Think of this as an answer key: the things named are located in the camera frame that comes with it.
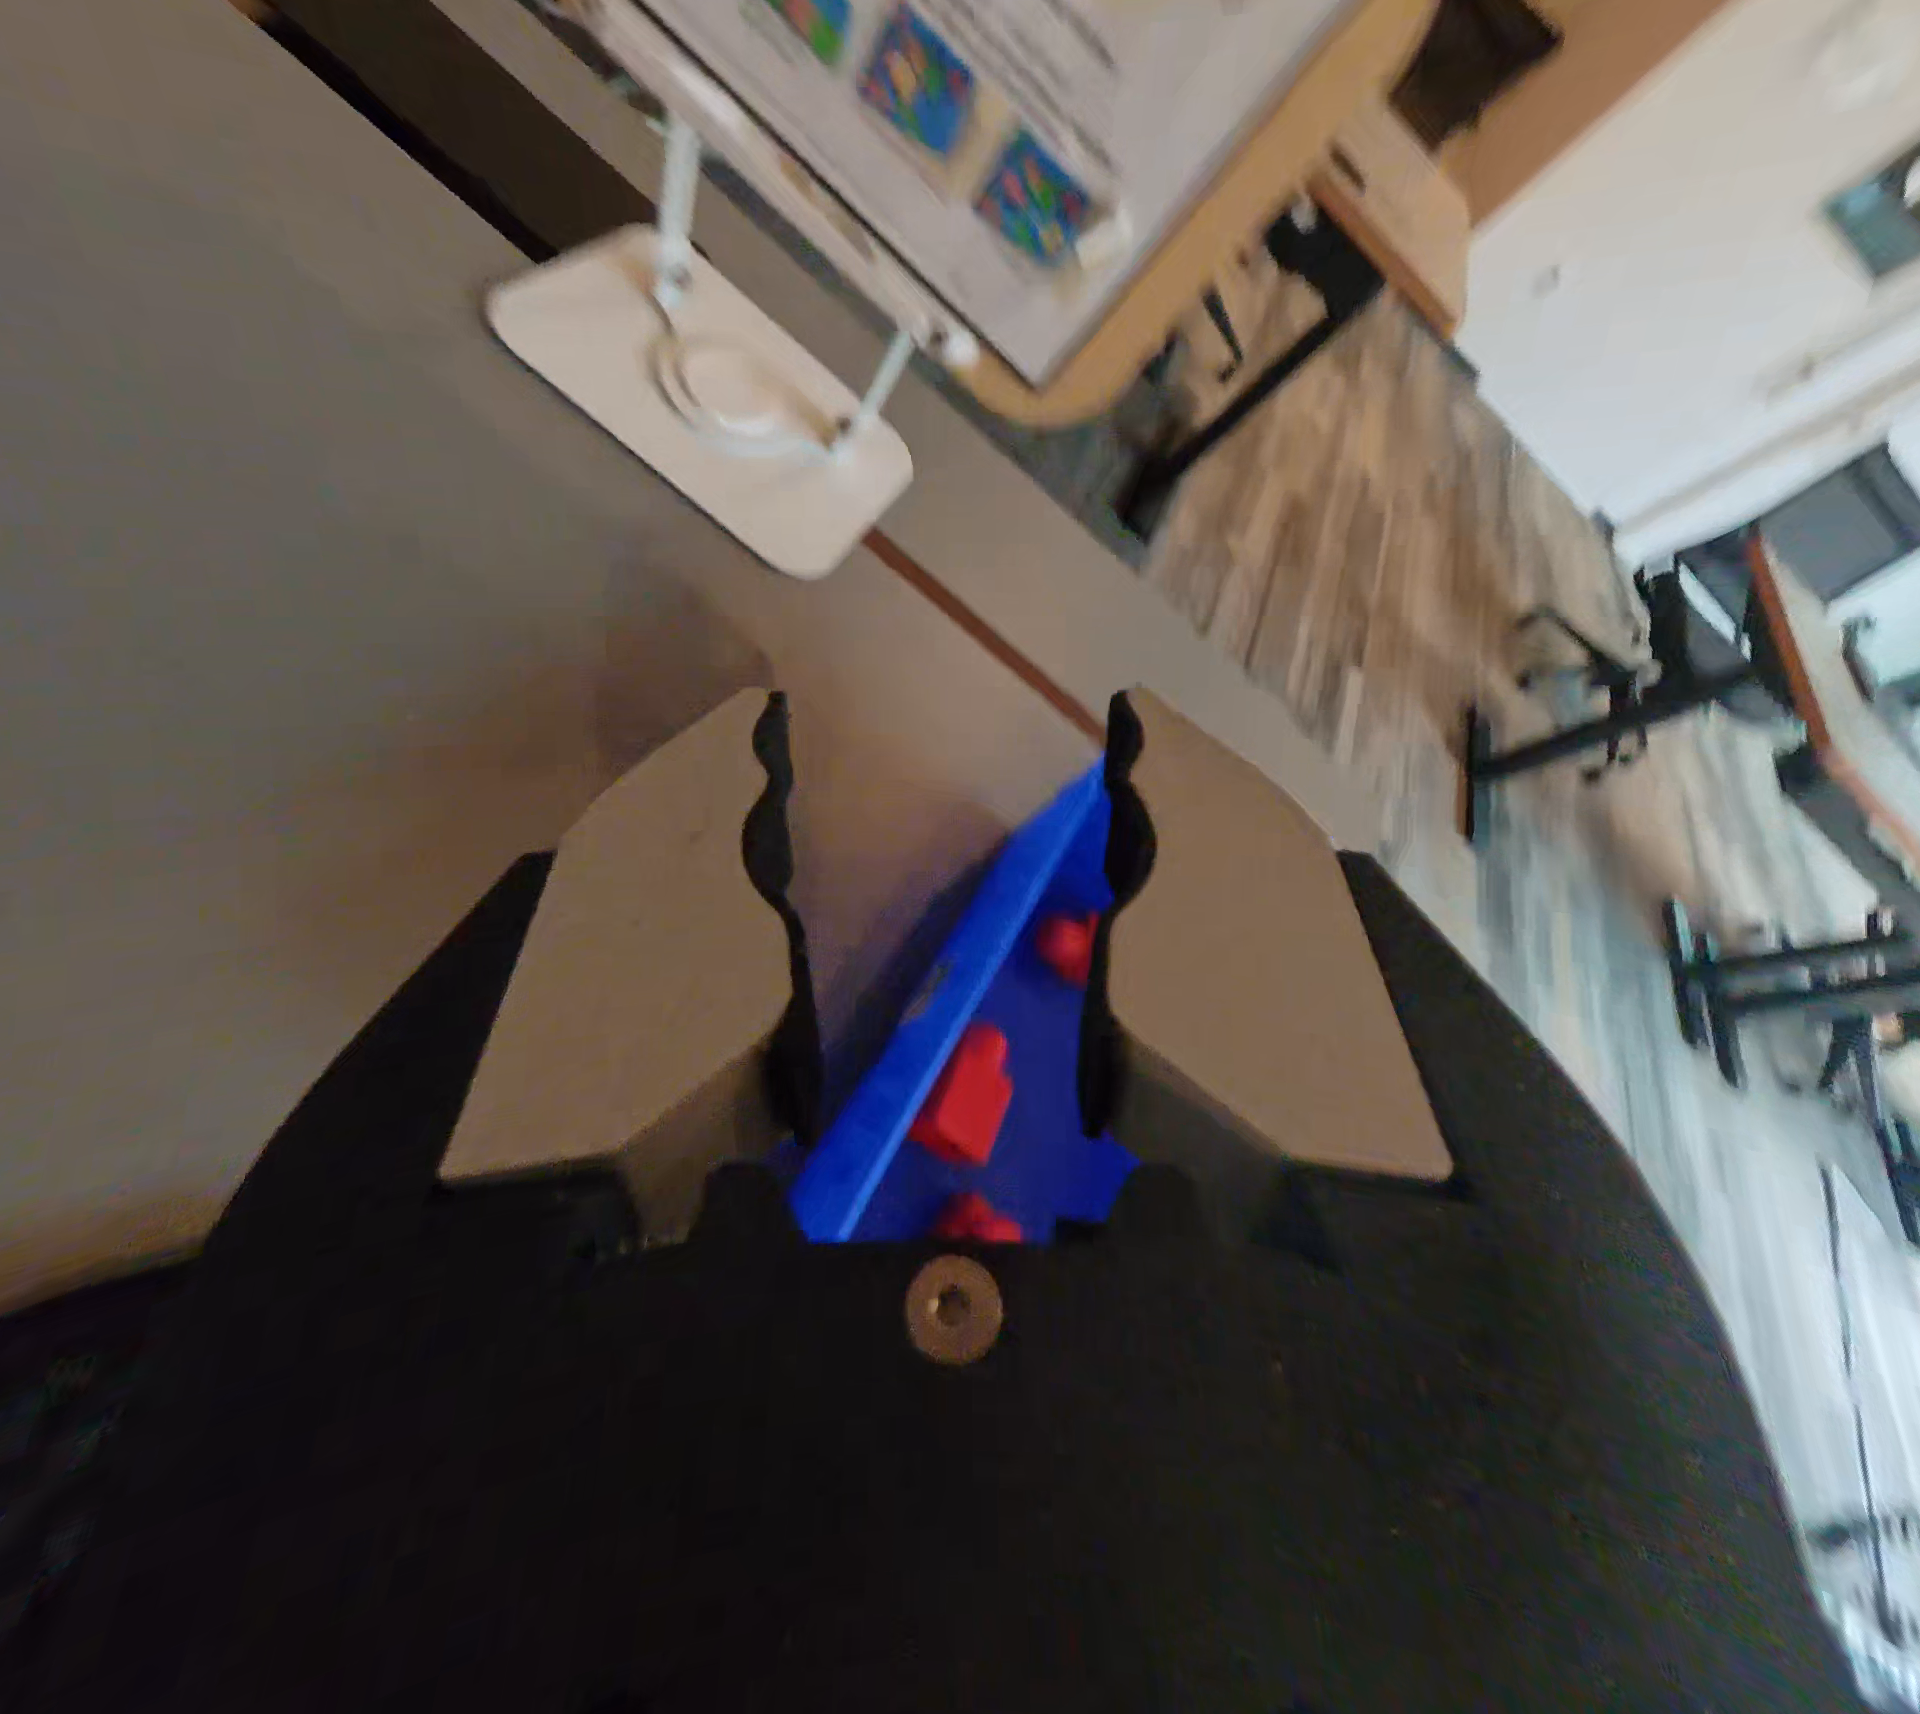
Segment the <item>black desk frame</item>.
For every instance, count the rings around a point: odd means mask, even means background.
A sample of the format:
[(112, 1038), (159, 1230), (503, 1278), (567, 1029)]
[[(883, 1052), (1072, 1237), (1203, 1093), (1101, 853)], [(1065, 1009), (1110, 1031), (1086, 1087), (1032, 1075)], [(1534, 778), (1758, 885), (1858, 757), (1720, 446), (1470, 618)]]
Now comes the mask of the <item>black desk frame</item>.
[(1804, 723), (1790, 654), (1776, 645), (1751, 552), (1766, 542), (1819, 604), (1917, 556), (1917, 486), (1889, 446), (1871, 447), (1780, 506), (1633, 572), (1642, 622), (1622, 652), (1601, 645), (1555, 606), (1523, 614), (1574, 648), (1572, 673), (1598, 712), (1537, 741), (1494, 742), (1484, 710), (1463, 714), (1457, 828), (1481, 841), (1492, 794), (1527, 774), (1574, 766), (1587, 785), (1637, 766), (1659, 727), (1706, 710), (1752, 727)]

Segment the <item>blue plastic bin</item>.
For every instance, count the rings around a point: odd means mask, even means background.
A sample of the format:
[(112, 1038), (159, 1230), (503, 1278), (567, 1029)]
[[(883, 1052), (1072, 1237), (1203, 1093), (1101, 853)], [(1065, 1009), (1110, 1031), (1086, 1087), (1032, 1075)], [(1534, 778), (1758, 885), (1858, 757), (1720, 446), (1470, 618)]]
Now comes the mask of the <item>blue plastic bin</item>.
[[(1114, 905), (1108, 833), (1110, 802), (1094, 766), (1007, 837), (904, 1018), (792, 1171), (790, 1214), (810, 1242), (933, 1242), (936, 1214), (965, 1191), (1016, 1215), (1023, 1244), (1110, 1215), (1137, 1158), (1110, 1133), (1086, 1133), (1076, 1069), (1087, 988), (1058, 983), (1032, 952), (1047, 913)], [(1012, 1077), (993, 1158), (976, 1169), (906, 1139), (972, 1023), (1007, 1034)]]

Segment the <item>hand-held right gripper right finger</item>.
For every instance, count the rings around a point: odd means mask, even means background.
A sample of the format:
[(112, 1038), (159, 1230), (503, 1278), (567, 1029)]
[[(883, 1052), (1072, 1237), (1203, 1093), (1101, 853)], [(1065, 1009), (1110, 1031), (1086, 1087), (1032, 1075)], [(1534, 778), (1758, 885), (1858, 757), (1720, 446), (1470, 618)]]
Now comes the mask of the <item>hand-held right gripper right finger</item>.
[(1441, 1187), (1427, 1100), (1342, 852), (1144, 688), (1110, 698), (1105, 885), (1075, 1095), (1087, 1139), (1204, 1187), (1284, 1169)]

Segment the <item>wooden table frame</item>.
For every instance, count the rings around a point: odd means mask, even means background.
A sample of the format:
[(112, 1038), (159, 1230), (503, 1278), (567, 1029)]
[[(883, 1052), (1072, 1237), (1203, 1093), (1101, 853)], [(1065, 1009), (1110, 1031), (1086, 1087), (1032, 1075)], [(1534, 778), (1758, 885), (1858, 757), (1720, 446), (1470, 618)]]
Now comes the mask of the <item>wooden table frame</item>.
[(1467, 305), (1473, 220), (1463, 191), (1386, 104), (1370, 101), (1328, 142), (1306, 190), (1261, 230), (1258, 255), (1310, 289), (1320, 316), (1249, 368), (1235, 353), (1228, 400), (1174, 446), (1146, 453), (1117, 499), (1117, 524), (1146, 542), (1189, 474), (1328, 350), (1380, 294), (1393, 291), (1439, 340)]

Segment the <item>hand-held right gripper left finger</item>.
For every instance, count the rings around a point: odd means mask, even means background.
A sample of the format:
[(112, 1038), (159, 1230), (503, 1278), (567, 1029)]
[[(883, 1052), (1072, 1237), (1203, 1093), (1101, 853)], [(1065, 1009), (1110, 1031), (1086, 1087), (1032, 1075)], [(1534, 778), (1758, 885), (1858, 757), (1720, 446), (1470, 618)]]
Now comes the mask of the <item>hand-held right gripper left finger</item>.
[(822, 1130), (827, 1059), (792, 901), (790, 707), (741, 691), (559, 841), (467, 1100), (452, 1187), (708, 1175)]

